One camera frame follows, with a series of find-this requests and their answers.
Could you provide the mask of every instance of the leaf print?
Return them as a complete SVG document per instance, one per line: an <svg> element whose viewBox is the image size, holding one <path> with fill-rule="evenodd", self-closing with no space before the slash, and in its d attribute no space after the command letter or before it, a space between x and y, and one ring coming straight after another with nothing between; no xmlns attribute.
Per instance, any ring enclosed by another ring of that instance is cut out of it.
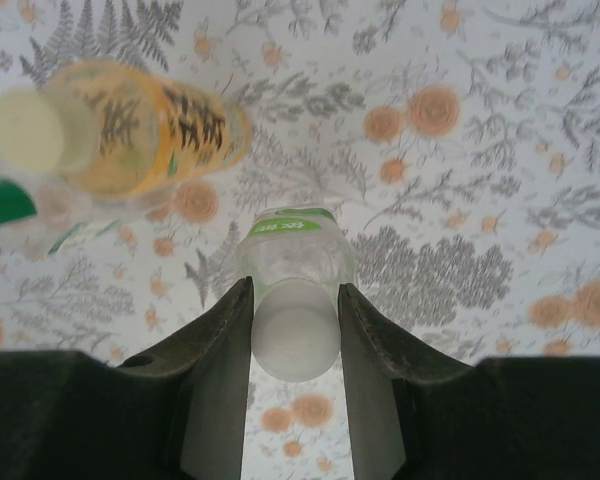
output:
<svg viewBox="0 0 600 480"><path fill-rule="evenodd" d="M376 35L381 35L387 43L398 26L398 14L406 6L407 0L380 0L378 10L382 13L379 25L369 24L353 34L353 50L358 55L370 53L377 45Z"/></svg>
<svg viewBox="0 0 600 480"><path fill-rule="evenodd" d="M497 22L540 30L544 42L558 44L564 53L584 53L589 46L587 33L600 25L600 0L592 0L575 12L563 15L565 10L565 0L550 0L522 18L512 19L484 8L485 13Z"/></svg>
<svg viewBox="0 0 600 480"><path fill-rule="evenodd" d="M13 65L13 55L9 52L0 49L0 70L7 73Z"/></svg>
<svg viewBox="0 0 600 480"><path fill-rule="evenodd" d="M533 119L513 122L500 113L492 113L485 120L472 116L465 128L465 139L472 139L479 145L491 140L489 145L473 153L471 162L474 166L490 167L496 165L498 170L511 170L516 164L516 146L518 141L531 140L535 133L528 125Z"/></svg>
<svg viewBox="0 0 600 480"><path fill-rule="evenodd" d="M44 334L48 348L93 352L113 335L103 326L135 313L131 292L96 276L96 267L84 256L70 259L59 276L23 279L16 294L5 302L11 321Z"/></svg>
<svg viewBox="0 0 600 480"><path fill-rule="evenodd" d="M113 0L106 0L104 5L98 27L98 48L103 55L110 55L118 48L118 21Z"/></svg>
<svg viewBox="0 0 600 480"><path fill-rule="evenodd" d="M55 31L42 47L29 38L33 60L20 55L24 75L42 86L58 69L75 61L93 56L115 57L121 63L147 70L145 58L169 69L160 42L173 45L170 32L178 31L182 1L159 5L138 0L138 22L134 20L128 0L123 0L120 25L117 24L113 0L107 0L94 37L92 2L85 1L80 20L74 31L73 13L68 0L60 3L60 19Z"/></svg>
<svg viewBox="0 0 600 480"><path fill-rule="evenodd" d="M350 148L339 148L325 162L307 148L285 150L274 134L256 127L249 161L242 164L233 197L236 205L251 211L287 196L296 203L306 203L315 193L322 198L365 204L370 180L365 164ZM354 187L357 198L333 186L341 183Z"/></svg>
<svg viewBox="0 0 600 480"><path fill-rule="evenodd" d="M501 55L474 58L472 64L493 75L504 73L507 83L518 78L530 83L535 79L539 59L540 49L529 39L525 43L508 43Z"/></svg>
<svg viewBox="0 0 600 480"><path fill-rule="evenodd" d="M461 50L458 50L457 54L460 59L471 67L469 95L481 97L486 109L495 113L494 109L501 105L513 105L519 111L531 108L534 102L532 94L535 90L533 88L527 87L519 93L505 92L500 88L494 87L487 78L487 75L482 71L483 68L486 70L487 65L484 59L471 59Z"/></svg>
<svg viewBox="0 0 600 480"><path fill-rule="evenodd" d="M348 5L347 0L320 0L319 10L324 20L324 33L338 34L338 28L342 22L342 9ZM270 23L275 17L291 14L291 21L288 24L288 30L294 37L308 40L311 32L318 27L317 22L312 18L312 5L308 0L289 0L288 2L266 1L264 6L249 10L251 2L248 0L238 0L236 2L236 13L234 24L227 30L226 35L230 35L238 27L255 27L264 32L270 42L275 43L271 33Z"/></svg>
<svg viewBox="0 0 600 480"><path fill-rule="evenodd" d="M382 216L407 216L422 221L422 212L414 206L416 203L440 205L445 211L451 209L453 199L458 197L468 203L478 200L478 193L490 185L491 175L481 175L466 183L451 183L453 170L442 174L432 186L422 184L422 176L411 180L405 188L396 194L394 202L376 213L365 225L365 229Z"/></svg>
<svg viewBox="0 0 600 480"><path fill-rule="evenodd" d="M446 328L439 333L424 333L422 341L457 360L475 357L487 346L483 337L463 338L460 332Z"/></svg>
<svg viewBox="0 0 600 480"><path fill-rule="evenodd" d="M329 119L340 111L365 107L364 97L346 83L327 85L322 94L312 93L315 86L308 76L295 73L278 85L267 79L247 83L232 98L240 105L257 107L257 117L271 123L297 122L305 111Z"/></svg>
<svg viewBox="0 0 600 480"><path fill-rule="evenodd" d="M324 33L338 35L342 25L342 10L349 6L348 0L319 0L320 13L324 20Z"/></svg>
<svg viewBox="0 0 600 480"><path fill-rule="evenodd" d="M120 18L120 49L116 59L122 63L137 68L138 70L147 70L147 65L142 58L138 45L138 27L135 25L129 3L122 0L122 16Z"/></svg>
<svg viewBox="0 0 600 480"><path fill-rule="evenodd" d="M209 288L216 298L222 297L236 280L236 265L233 254L240 242L238 224L231 222L229 232L222 244L209 256L196 249L198 268L185 262L187 278L191 279L198 289L200 303L204 308Z"/></svg>
<svg viewBox="0 0 600 480"><path fill-rule="evenodd" d="M98 55L98 45L93 35L93 11L91 0L85 0L80 20L73 34L73 54L89 58Z"/></svg>
<svg viewBox="0 0 600 480"><path fill-rule="evenodd" d="M456 235L416 251L393 227L359 234L352 245L365 294L407 330L446 325L458 305L487 309L509 293L512 262L498 246L476 255L473 242Z"/></svg>
<svg viewBox="0 0 600 480"><path fill-rule="evenodd" d="M580 90L564 107L545 108L562 117L562 132L582 151L587 169L600 172L600 67L588 73Z"/></svg>
<svg viewBox="0 0 600 480"><path fill-rule="evenodd" d="M498 183L492 184L489 188L491 193L501 195L505 198L511 198L520 191L522 182L512 175L503 175Z"/></svg>
<svg viewBox="0 0 600 480"><path fill-rule="evenodd" d="M600 190L595 185L566 187L546 207L527 207L527 222L540 228L566 230L571 224L600 230Z"/></svg>
<svg viewBox="0 0 600 480"><path fill-rule="evenodd" d="M73 14L68 0L62 0L60 3L60 19L58 26L47 41L44 48L44 55L47 59L45 69L50 66L56 68L71 65L71 32L73 30Z"/></svg>

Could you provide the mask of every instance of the bottle label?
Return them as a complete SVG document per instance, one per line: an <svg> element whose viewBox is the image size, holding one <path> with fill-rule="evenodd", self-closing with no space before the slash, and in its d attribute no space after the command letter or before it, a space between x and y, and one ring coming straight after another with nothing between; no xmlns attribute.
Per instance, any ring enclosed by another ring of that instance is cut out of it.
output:
<svg viewBox="0 0 600 480"><path fill-rule="evenodd" d="M36 215L29 194L11 180L0 178L0 225Z"/></svg>
<svg viewBox="0 0 600 480"><path fill-rule="evenodd" d="M266 235L268 233L307 232L310 230L322 230L322 227L315 222L297 217L269 218L257 222L251 228L249 236Z"/></svg>
<svg viewBox="0 0 600 480"><path fill-rule="evenodd" d="M65 232L51 247L49 254L61 252L70 247L82 245L103 233L109 232L120 226L120 221L114 222L80 222Z"/></svg>
<svg viewBox="0 0 600 480"><path fill-rule="evenodd" d="M238 105L189 85L152 82L160 136L166 139L148 177L152 188L228 168L245 155L251 130Z"/></svg>
<svg viewBox="0 0 600 480"><path fill-rule="evenodd" d="M69 88L100 123L91 167L68 176L95 196L124 199L179 184L232 166L249 148L237 104L109 60L65 67L49 86Z"/></svg>
<svg viewBox="0 0 600 480"><path fill-rule="evenodd" d="M319 216L324 217L332 222L335 222L336 219L333 217L333 214L327 210L326 208L284 208L282 210L276 211L276 215L287 215L287 216Z"/></svg>

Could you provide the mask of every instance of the gray fern pattern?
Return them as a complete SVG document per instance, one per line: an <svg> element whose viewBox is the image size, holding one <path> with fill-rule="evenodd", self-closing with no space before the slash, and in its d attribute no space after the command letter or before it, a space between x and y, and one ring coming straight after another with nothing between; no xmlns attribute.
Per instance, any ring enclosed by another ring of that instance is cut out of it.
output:
<svg viewBox="0 0 600 480"><path fill-rule="evenodd" d="M280 140L263 128L253 132L250 152L233 192L236 205L248 211L265 208L270 200L287 198L291 204L310 202L316 194L334 204L355 201L365 203L371 177L355 153L339 148L326 159L306 148L288 151ZM335 184L349 184L348 194Z"/></svg>
<svg viewBox="0 0 600 480"><path fill-rule="evenodd" d="M364 108L364 96L346 83L333 83L316 93L316 83L302 72L278 84L268 79L249 82L232 98L246 107L257 108L257 117L271 123L295 123L307 112L315 118L330 119L338 113L351 113Z"/></svg>
<svg viewBox="0 0 600 480"><path fill-rule="evenodd" d="M558 46L562 52L584 53L588 47L587 34L600 26L600 0L576 5L576 9L570 9L567 0L549 0L529 9L519 19L498 15L488 8L485 12L500 23L540 30L543 40L550 46Z"/></svg>
<svg viewBox="0 0 600 480"><path fill-rule="evenodd" d="M407 5L407 0L381 0L377 9L381 12L380 18L374 23L353 34L353 50L358 55L371 53L378 45L378 41L387 43L394 30L399 25L400 12Z"/></svg>
<svg viewBox="0 0 600 480"><path fill-rule="evenodd" d="M491 175L479 175L469 181L455 183L453 170L440 175L432 185L424 185L422 177L416 177L395 195L393 203L371 217L365 228L383 216L403 216L422 222L424 215L419 208L422 204L439 205L444 211L449 211L452 205L457 206L455 200L460 199L468 204L476 203L480 193L490 186L498 188L498 185L491 183Z"/></svg>
<svg viewBox="0 0 600 480"><path fill-rule="evenodd" d="M85 0L80 18L74 27L74 14L68 0L60 3L58 25L42 45L29 38L33 58L20 56L22 72L41 86L58 68L89 57L110 57L141 70L149 70L147 60L169 70L164 47L173 46L172 32L179 30L182 1L160 5L156 0L137 0L136 16L129 0L122 0L120 21L117 22L113 0L106 0L97 33L94 29L92 0Z"/></svg>
<svg viewBox="0 0 600 480"><path fill-rule="evenodd" d="M359 234L352 245L368 298L407 330L447 325L459 306L489 309L510 290L512 262L495 245L476 255L473 242L456 235L416 250L393 227Z"/></svg>
<svg viewBox="0 0 600 480"><path fill-rule="evenodd" d="M198 289L200 303L203 308L209 293L212 293L217 300L238 279L233 253L239 242L238 224L232 222L227 237L211 255L205 255L199 248L196 249L198 256L197 268L185 262L186 276Z"/></svg>
<svg viewBox="0 0 600 480"><path fill-rule="evenodd" d="M572 223L600 230L600 189L595 185L566 187L551 205L527 208L527 221L540 228L565 230Z"/></svg>
<svg viewBox="0 0 600 480"><path fill-rule="evenodd" d="M94 271L91 261L78 256L57 277L23 279L17 285L17 296L5 302L12 321L44 338L39 348L93 352L114 335L107 326L135 313L132 293L112 284L100 284Z"/></svg>
<svg viewBox="0 0 600 480"><path fill-rule="evenodd" d="M561 117L562 132L582 152L587 170L600 173L600 67L586 75L580 90L564 107L546 108Z"/></svg>

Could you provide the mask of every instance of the green label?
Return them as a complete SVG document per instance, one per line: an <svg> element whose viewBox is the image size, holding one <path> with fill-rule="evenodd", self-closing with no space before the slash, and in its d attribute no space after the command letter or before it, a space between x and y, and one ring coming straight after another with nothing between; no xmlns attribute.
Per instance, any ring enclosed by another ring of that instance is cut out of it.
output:
<svg viewBox="0 0 600 480"><path fill-rule="evenodd" d="M49 254L53 254L64 250L69 247L75 247L77 245L82 245L83 243L88 242L96 237L99 237L103 233L108 232L114 228L119 226L117 220L115 222L81 222L76 223L73 227L65 232L58 241L51 247L49 250Z"/></svg>
<svg viewBox="0 0 600 480"><path fill-rule="evenodd" d="M11 180L0 178L0 225L36 214L29 194Z"/></svg>
<svg viewBox="0 0 600 480"><path fill-rule="evenodd" d="M322 227L315 222L299 218L269 218L268 220L256 223L249 232L249 235L306 232L309 230L322 230Z"/></svg>
<svg viewBox="0 0 600 480"><path fill-rule="evenodd" d="M336 221L331 212L325 208L285 208L283 210L278 210L276 215L298 215L305 217L319 216L328 218L332 222Z"/></svg>

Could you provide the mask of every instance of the black leaf pattern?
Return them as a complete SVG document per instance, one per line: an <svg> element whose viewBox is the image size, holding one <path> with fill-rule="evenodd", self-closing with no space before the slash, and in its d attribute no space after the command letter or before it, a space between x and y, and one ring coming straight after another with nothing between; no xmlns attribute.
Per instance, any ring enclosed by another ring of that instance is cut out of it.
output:
<svg viewBox="0 0 600 480"><path fill-rule="evenodd" d="M117 59L123 63L147 70L138 46L139 32L129 9L127 0L122 0L122 17L120 19L120 50Z"/></svg>
<svg viewBox="0 0 600 480"><path fill-rule="evenodd" d="M45 69L50 67L66 67L73 63L71 52L71 33L73 32L73 14L68 0L60 3L60 20L55 31L47 41L44 53L47 63Z"/></svg>
<svg viewBox="0 0 600 480"><path fill-rule="evenodd" d="M6 302L13 320L50 336L54 348L81 348L93 352L113 335L102 327L133 315L133 295L116 285L103 284L94 265L84 256L70 259L57 278L40 275L20 283L18 296ZM63 325L64 328L53 328Z"/></svg>
<svg viewBox="0 0 600 480"><path fill-rule="evenodd" d="M473 242L456 235L416 250L393 227L359 234L352 245L363 291L407 330L446 325L457 306L488 309L509 293L512 262L498 246L476 255Z"/></svg>
<svg viewBox="0 0 600 480"><path fill-rule="evenodd" d="M247 83L232 97L241 105L258 107L257 116L271 123L295 123L304 112L315 118L330 119L342 111L365 108L364 96L344 82L327 85L323 93L311 93L315 86L299 72L278 85L268 79Z"/></svg>
<svg viewBox="0 0 600 480"><path fill-rule="evenodd" d="M81 57L98 55L98 45L93 35L93 10L91 0L85 0L80 20L73 34L73 54Z"/></svg>
<svg viewBox="0 0 600 480"><path fill-rule="evenodd" d="M306 202L314 193L335 203L365 204L370 179L366 166L350 148L338 149L324 162L307 148L288 151L274 134L255 128L249 161L243 163L233 196L236 205L252 211L274 199ZM343 183L354 187L355 197L336 188Z"/></svg>
<svg viewBox="0 0 600 480"><path fill-rule="evenodd" d="M168 70L160 42L173 45L170 32L179 29L182 1L159 4L154 0L147 5L140 0L136 22L128 0L123 0L119 25L115 5L113 0L106 0L97 35L94 36L92 1L85 1L74 31L70 3L63 0L58 26L44 47L31 37L33 59L20 56L23 73L36 85L42 86L58 68L82 58L97 56L115 58L144 71L148 70L146 59L150 59Z"/></svg>
<svg viewBox="0 0 600 480"><path fill-rule="evenodd" d="M578 223L600 230L600 189L595 185L564 188L551 205L527 208L527 222L544 229L565 230Z"/></svg>
<svg viewBox="0 0 600 480"><path fill-rule="evenodd" d="M113 0L106 0L104 13L98 27L98 46L100 53L110 55L118 48L118 22Z"/></svg>
<svg viewBox="0 0 600 480"><path fill-rule="evenodd" d="M443 210L448 211L453 205L454 198L460 198L467 203L475 203L479 199L479 193L491 185L492 175L480 175L464 183L452 183L452 177L453 170L448 170L440 175L435 184L427 186L423 185L422 176L417 176L396 194L391 205L372 216L364 228L366 229L383 216L406 216L422 221L424 215L417 204L440 205Z"/></svg>
<svg viewBox="0 0 600 480"><path fill-rule="evenodd" d="M198 289L200 302L204 308L209 290L216 297L224 295L237 279L236 265L233 255L240 242L240 231L236 222L231 222L226 238L209 256L196 249L198 268L185 263L187 278L190 278Z"/></svg>

